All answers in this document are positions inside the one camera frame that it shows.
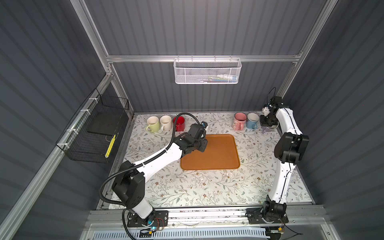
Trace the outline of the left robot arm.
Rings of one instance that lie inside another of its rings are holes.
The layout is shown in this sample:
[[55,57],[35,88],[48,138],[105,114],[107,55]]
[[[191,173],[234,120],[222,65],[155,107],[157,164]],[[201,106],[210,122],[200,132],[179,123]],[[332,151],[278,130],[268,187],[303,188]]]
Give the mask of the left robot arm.
[[208,144],[206,139],[207,126],[206,122],[192,124],[188,132],[172,137],[170,144],[155,154],[134,164],[123,163],[120,171],[138,167],[118,175],[112,184],[112,190],[121,200],[123,206],[142,220],[151,222],[155,217],[155,210],[145,199],[146,182],[167,165],[180,160],[193,151],[204,152]]

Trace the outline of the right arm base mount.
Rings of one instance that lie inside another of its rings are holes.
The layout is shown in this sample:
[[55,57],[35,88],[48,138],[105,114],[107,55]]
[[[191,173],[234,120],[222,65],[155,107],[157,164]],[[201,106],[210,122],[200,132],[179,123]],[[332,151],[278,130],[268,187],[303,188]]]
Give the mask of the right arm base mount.
[[263,214],[263,208],[247,208],[245,216],[249,224],[287,224],[289,223],[286,214],[279,215],[272,212]]

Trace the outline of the red mug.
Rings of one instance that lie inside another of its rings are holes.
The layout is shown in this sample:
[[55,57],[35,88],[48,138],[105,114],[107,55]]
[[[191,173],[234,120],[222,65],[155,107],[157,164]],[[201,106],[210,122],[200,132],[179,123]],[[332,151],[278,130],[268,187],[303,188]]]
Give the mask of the red mug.
[[184,132],[185,131],[185,118],[180,116],[173,118],[173,124],[176,132]]

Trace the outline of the pink ghost pattern mug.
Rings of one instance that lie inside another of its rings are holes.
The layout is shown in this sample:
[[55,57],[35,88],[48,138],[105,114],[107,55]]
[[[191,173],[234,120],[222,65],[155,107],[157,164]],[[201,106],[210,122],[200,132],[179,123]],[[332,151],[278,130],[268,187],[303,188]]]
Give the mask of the pink ghost pattern mug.
[[244,113],[238,112],[234,115],[233,129],[234,131],[242,131],[246,125],[247,116]]

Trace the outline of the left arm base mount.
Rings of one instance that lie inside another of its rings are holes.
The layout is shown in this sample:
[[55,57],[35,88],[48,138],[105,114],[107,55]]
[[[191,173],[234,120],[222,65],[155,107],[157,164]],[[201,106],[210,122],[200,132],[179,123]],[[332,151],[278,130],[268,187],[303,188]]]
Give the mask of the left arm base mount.
[[166,227],[168,225],[169,212],[153,210],[146,218],[141,218],[138,214],[129,213],[127,216],[127,226],[130,228],[139,227]]

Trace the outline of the light green mug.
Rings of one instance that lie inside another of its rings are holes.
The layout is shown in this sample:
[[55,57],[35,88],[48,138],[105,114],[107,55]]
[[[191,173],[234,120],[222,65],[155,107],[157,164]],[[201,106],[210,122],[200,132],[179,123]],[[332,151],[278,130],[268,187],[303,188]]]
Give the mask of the light green mug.
[[151,116],[147,119],[146,131],[151,133],[157,133],[161,129],[160,120],[156,116]]

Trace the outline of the blue dotted mug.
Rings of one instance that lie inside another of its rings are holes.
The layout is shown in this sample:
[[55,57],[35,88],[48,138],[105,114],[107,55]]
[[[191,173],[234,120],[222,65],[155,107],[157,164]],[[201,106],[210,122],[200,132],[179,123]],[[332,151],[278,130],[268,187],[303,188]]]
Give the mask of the blue dotted mug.
[[256,113],[249,113],[247,115],[247,123],[246,123],[246,127],[247,129],[250,129],[250,130],[255,130],[258,128],[258,121],[259,121],[260,117],[258,114]]

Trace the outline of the purple mug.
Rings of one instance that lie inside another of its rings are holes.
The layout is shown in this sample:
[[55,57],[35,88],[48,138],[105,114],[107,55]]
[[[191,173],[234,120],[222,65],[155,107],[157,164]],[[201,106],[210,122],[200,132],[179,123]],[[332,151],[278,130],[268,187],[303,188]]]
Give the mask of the purple mug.
[[279,127],[278,125],[274,125],[274,126],[271,126],[271,127],[261,126],[262,134],[272,132],[272,131],[274,131],[278,127]]

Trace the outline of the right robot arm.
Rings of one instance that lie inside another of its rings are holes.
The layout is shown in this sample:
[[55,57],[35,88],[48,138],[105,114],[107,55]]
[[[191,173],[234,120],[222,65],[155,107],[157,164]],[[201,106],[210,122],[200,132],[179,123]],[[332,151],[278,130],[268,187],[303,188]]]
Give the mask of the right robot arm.
[[294,111],[281,97],[272,97],[260,116],[263,127],[280,128],[282,135],[277,142],[274,155],[278,159],[274,184],[263,203],[261,216],[264,222],[287,222],[287,193],[293,170],[302,160],[309,143],[309,137],[299,129]]

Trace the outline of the white mug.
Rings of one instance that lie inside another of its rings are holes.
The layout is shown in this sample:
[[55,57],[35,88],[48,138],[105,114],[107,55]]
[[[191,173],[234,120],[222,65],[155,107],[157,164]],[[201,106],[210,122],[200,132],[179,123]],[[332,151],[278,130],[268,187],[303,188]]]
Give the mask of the white mug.
[[173,128],[173,119],[171,116],[162,116],[160,118],[160,123],[162,131],[170,131]]

